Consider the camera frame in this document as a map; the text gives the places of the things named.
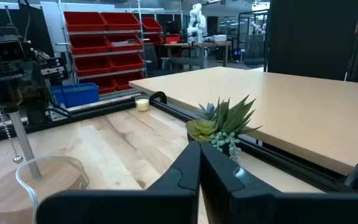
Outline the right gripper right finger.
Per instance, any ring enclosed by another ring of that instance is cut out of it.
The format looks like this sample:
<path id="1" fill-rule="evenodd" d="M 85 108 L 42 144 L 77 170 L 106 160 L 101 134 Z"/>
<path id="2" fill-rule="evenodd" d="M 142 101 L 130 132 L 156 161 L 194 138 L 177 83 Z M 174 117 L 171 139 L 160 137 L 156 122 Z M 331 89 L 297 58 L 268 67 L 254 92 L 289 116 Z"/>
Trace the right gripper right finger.
<path id="1" fill-rule="evenodd" d="M 358 194 L 282 193 L 210 143 L 201 146 L 201 189 L 210 223 L 358 224 Z"/>

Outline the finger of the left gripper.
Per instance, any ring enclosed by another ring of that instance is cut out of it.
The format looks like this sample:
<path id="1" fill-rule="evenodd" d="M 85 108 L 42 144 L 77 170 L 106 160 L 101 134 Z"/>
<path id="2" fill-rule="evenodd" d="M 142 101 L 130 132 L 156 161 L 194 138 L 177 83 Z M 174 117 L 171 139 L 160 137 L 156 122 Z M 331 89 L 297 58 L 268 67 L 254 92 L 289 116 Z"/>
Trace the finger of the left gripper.
<path id="1" fill-rule="evenodd" d="M 21 107 L 25 110 L 29 124 L 36 124 L 34 105 L 36 100 L 36 86 L 27 85 L 20 88 L 22 94 Z"/>
<path id="2" fill-rule="evenodd" d="M 48 121 L 48 107 L 51 100 L 50 91 L 46 86 L 37 86 L 37 112 L 36 123 L 43 124 Z"/>

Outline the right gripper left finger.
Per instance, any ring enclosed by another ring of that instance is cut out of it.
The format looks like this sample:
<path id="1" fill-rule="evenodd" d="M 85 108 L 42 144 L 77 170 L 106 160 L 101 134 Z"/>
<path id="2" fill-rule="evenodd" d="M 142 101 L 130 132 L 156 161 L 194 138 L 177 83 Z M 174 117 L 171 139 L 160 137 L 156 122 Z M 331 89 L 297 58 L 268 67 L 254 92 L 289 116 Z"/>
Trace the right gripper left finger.
<path id="1" fill-rule="evenodd" d="M 196 223 L 201 146 L 190 142 L 145 190 L 66 190 L 38 207 L 37 223 Z"/>

